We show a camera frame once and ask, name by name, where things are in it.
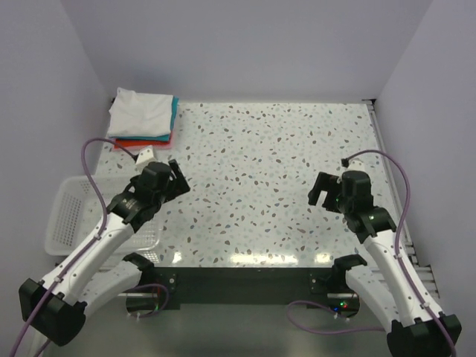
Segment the white t-shirt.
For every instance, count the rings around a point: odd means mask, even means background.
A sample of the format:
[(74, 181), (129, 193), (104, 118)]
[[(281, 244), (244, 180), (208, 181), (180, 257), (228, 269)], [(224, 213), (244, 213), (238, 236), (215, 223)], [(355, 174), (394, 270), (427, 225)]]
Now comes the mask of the white t-shirt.
[(109, 109), (110, 138), (157, 138), (170, 135), (177, 98), (169, 94), (140, 93), (121, 87)]

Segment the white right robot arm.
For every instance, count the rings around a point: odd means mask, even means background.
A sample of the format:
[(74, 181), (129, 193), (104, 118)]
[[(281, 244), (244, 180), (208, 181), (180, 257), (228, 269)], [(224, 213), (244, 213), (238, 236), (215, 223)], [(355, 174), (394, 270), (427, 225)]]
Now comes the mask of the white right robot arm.
[(310, 205), (321, 193), (323, 208), (343, 215), (347, 227), (373, 258), (382, 280), (373, 277), (358, 254), (333, 263), (330, 287), (355, 292), (378, 318), (392, 356), (453, 356), (462, 331), (455, 315), (444, 313), (420, 280), (405, 249), (396, 241), (396, 224), (375, 205), (371, 180), (364, 171), (341, 176), (320, 172), (309, 191)]

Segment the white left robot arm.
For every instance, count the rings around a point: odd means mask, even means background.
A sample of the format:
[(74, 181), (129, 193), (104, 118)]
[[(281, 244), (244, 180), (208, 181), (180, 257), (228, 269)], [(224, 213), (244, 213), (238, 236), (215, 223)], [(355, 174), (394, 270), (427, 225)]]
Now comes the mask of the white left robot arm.
[(25, 324), (62, 347), (83, 328), (94, 310), (115, 295), (134, 289), (153, 264), (139, 254), (126, 255), (111, 271), (101, 266), (163, 204), (190, 191), (179, 164), (150, 162), (116, 195), (92, 232), (53, 271), (40, 281), (27, 279), (19, 288)]

